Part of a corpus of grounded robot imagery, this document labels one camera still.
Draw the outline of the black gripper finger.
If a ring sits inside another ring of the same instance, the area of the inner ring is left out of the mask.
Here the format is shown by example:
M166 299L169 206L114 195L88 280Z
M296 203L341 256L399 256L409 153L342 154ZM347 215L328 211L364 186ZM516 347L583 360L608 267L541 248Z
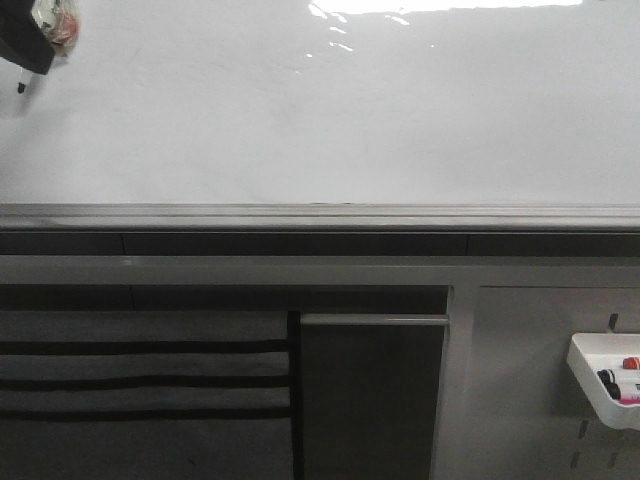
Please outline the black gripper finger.
M34 0L1 0L1 57L47 75L55 51L31 13Z

